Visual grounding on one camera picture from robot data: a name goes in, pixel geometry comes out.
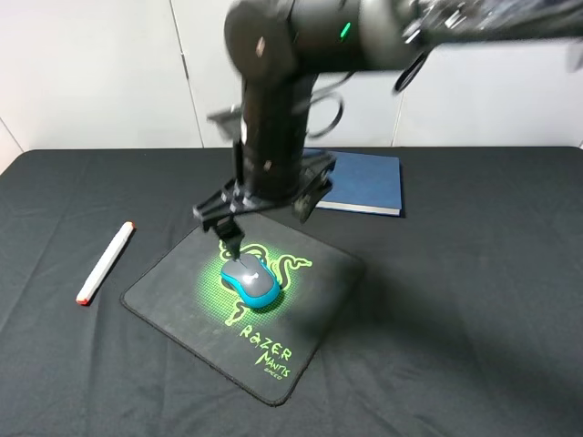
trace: green snake logo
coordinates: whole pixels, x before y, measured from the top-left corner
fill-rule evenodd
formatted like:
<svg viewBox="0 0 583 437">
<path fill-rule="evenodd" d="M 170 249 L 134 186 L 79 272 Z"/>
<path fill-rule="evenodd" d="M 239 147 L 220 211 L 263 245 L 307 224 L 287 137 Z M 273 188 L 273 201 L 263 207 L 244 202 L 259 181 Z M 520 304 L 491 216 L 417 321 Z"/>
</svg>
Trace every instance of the green snake logo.
<svg viewBox="0 0 583 437">
<path fill-rule="evenodd" d="M 222 259 L 223 261 L 228 261 L 229 259 L 232 259 L 232 255 L 227 250 L 225 244 L 222 241 L 219 243 L 219 249 L 220 259 Z M 261 259 L 261 261 L 263 261 L 265 265 L 270 268 L 270 270 L 277 278 L 278 282 L 280 283 L 281 291 L 286 291 L 290 288 L 290 285 L 292 284 L 292 278 L 290 275 L 292 270 L 312 266 L 311 261 L 304 258 L 294 257 L 293 255 L 281 255 L 276 260 L 272 260 L 270 259 L 270 254 L 267 248 L 265 248 L 261 244 L 252 243 L 247 246 L 244 246 L 243 248 L 241 248 L 240 253 L 249 253 Z M 237 298 L 239 297 L 239 294 L 236 291 L 232 290 L 222 278 L 220 278 L 220 286 L 223 290 L 227 291 L 233 296 L 236 296 Z M 275 302 L 264 310 L 267 311 L 271 310 L 274 304 Z M 245 314 L 247 314 L 249 310 L 250 308 L 247 305 L 245 305 L 245 303 L 241 299 L 237 299 L 233 304 L 232 313 L 230 314 L 229 318 L 225 320 L 225 324 L 227 326 L 231 326 L 233 323 L 245 317 Z"/>
</svg>

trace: white marker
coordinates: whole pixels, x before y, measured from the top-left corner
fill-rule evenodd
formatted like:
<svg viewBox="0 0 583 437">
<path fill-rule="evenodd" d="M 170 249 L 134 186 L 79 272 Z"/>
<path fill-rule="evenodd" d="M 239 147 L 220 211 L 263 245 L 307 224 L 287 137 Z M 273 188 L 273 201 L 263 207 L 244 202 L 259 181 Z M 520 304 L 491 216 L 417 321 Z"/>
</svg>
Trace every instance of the white marker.
<svg viewBox="0 0 583 437">
<path fill-rule="evenodd" d="M 134 230 L 134 224 L 128 221 L 121 227 L 116 236 L 111 240 L 109 246 L 107 246 L 106 251 L 103 253 L 97 265 L 93 268 L 93 271 L 85 281 L 83 288 L 77 295 L 77 303 L 80 305 L 87 305 L 90 301 L 103 278 L 106 277 L 109 269 L 115 262 L 119 255 L 119 252 L 126 246 L 128 238 Z"/>
</svg>

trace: robotic arm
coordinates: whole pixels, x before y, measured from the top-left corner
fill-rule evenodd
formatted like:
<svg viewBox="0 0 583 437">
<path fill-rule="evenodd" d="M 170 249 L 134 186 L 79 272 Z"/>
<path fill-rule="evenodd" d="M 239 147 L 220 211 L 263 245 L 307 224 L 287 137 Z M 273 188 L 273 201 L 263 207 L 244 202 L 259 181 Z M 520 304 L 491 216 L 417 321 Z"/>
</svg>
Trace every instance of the robotic arm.
<svg viewBox="0 0 583 437">
<path fill-rule="evenodd" d="M 399 92 L 440 44 L 577 36 L 583 0 L 240 0 L 225 21 L 242 77 L 235 177 L 194 215 L 235 259 L 236 216 L 290 205 L 301 222 L 310 216 L 335 164 L 303 151 L 320 73 L 404 71 Z"/>
</svg>

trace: green indicator light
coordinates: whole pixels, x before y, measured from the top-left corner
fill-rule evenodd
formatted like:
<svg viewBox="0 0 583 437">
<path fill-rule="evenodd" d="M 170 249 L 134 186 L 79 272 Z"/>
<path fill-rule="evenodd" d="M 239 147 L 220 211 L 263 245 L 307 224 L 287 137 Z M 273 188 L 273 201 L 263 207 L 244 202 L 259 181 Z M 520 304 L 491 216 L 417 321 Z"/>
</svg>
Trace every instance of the green indicator light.
<svg viewBox="0 0 583 437">
<path fill-rule="evenodd" d="M 344 39 L 348 35 L 348 31 L 350 30 L 351 25 L 353 25 L 353 24 L 346 23 L 346 25 L 344 26 L 344 29 L 340 33 L 340 39 Z"/>
</svg>

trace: razer logo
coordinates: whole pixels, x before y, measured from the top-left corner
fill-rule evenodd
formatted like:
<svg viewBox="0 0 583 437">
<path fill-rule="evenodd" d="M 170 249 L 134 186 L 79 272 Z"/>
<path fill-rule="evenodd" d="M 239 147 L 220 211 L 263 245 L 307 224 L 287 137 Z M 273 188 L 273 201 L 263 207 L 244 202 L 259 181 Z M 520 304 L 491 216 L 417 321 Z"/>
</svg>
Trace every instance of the razer logo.
<svg viewBox="0 0 583 437">
<path fill-rule="evenodd" d="M 220 249 L 220 258 L 223 261 L 228 261 L 232 258 L 231 254 L 227 250 L 225 244 L 220 241 L 219 243 Z M 312 262 L 304 259 L 294 257 L 293 255 L 281 255 L 277 259 L 271 259 L 269 251 L 262 246 L 261 244 L 249 244 L 243 248 L 241 248 L 240 253 L 249 253 L 251 255 L 255 255 L 257 258 L 263 262 L 268 268 L 273 272 L 277 281 L 280 283 L 280 288 L 282 291 L 281 298 L 278 298 L 273 302 L 270 306 L 265 308 L 264 310 L 275 310 L 277 306 L 280 304 L 278 300 L 282 299 L 284 296 L 285 291 L 290 289 L 292 284 L 292 272 L 294 270 L 300 269 L 302 267 L 311 267 Z M 255 273 L 254 275 L 245 275 L 243 280 L 251 284 L 255 279 L 259 277 L 259 273 Z M 233 296 L 237 297 L 237 300 L 233 303 L 233 309 L 230 313 L 230 316 L 225 320 L 225 324 L 227 326 L 231 326 L 233 323 L 242 320 L 245 315 L 250 311 L 249 307 L 245 305 L 245 303 L 239 298 L 239 294 L 236 291 L 232 290 L 223 279 L 220 279 L 220 286 L 225 291 L 230 293 Z"/>
</svg>

